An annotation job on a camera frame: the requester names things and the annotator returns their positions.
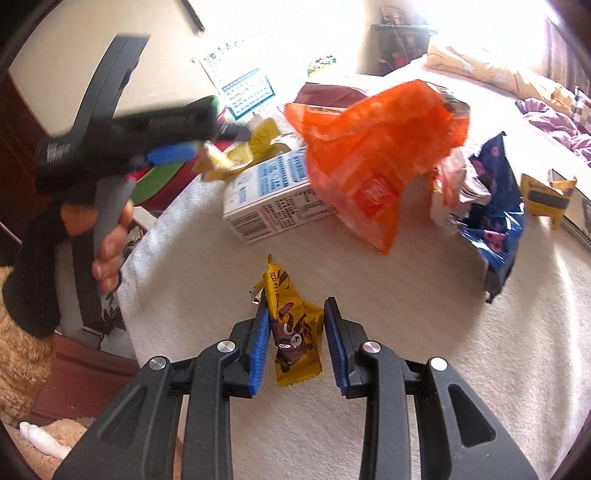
dark blue snack bag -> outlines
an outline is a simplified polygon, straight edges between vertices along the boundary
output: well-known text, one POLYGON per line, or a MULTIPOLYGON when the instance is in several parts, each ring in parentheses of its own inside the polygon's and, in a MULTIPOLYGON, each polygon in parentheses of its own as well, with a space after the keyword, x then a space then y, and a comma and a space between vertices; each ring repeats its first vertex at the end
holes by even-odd
POLYGON ((519 185, 505 156, 501 132, 472 155, 470 162, 478 179, 491 193, 488 205, 473 204, 468 216, 460 221, 460 232, 488 262, 485 290, 487 303, 501 292, 511 273, 519 239, 524 228, 524 204, 519 185))

cartoon eye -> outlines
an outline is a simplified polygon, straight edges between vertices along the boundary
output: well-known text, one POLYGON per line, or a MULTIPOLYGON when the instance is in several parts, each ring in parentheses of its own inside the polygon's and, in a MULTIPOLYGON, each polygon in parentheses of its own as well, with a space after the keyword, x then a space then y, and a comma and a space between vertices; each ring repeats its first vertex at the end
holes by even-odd
POLYGON ((301 335, 296 333, 290 340, 293 347, 298 348, 301 345, 301 335))

orange plastic bag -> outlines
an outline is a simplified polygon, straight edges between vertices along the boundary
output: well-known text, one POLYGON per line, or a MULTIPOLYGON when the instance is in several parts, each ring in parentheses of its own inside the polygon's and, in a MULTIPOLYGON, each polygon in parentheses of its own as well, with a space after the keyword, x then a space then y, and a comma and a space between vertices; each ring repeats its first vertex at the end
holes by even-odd
POLYGON ((306 141, 314 191, 387 254, 404 187, 463 145, 467 110, 448 93, 413 80, 345 111, 289 103, 285 117, 306 141))

calendar page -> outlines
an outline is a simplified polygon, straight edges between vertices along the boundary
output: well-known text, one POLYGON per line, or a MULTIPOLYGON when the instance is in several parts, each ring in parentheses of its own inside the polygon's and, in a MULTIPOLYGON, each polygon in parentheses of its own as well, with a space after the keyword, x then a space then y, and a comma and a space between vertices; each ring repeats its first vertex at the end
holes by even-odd
POLYGON ((236 120, 275 95, 252 54, 249 41, 220 45, 200 58, 200 62, 236 120))

metal screw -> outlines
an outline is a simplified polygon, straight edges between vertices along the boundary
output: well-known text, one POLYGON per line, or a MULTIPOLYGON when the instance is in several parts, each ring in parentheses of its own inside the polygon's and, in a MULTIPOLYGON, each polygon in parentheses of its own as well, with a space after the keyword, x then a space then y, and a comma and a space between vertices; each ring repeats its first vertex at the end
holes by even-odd
POLYGON ((435 370, 443 372, 447 368, 447 362, 443 358, 436 356, 434 358, 431 358, 431 366, 435 370))
POLYGON ((363 344, 363 350, 367 353, 378 353, 382 349, 382 346, 378 342, 370 340, 363 344))
POLYGON ((152 370, 162 370, 166 367, 166 359, 163 356, 155 356, 148 365, 152 370))
POLYGON ((230 353, 236 348, 236 344, 231 340, 222 340, 218 343, 217 349, 220 350, 221 353, 230 353))

